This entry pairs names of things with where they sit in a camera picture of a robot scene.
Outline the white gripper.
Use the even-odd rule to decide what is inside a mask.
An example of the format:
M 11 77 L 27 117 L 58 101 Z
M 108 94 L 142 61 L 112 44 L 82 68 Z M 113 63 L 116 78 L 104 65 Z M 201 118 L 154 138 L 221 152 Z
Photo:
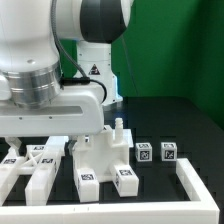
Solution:
M 103 130 L 103 97 L 100 85 L 89 84 L 65 86 L 48 107 L 41 109 L 27 110 L 0 101 L 0 137 L 6 137 L 18 155 L 22 142 L 17 137 L 70 136 L 68 150 L 72 155 L 76 143 L 86 141 L 85 135 Z

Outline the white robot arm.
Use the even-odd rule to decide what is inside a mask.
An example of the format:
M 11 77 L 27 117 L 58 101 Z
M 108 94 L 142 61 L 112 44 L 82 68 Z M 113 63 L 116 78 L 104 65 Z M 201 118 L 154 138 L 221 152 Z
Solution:
M 0 138 L 96 135 L 118 103 L 111 44 L 134 0 L 0 0 Z

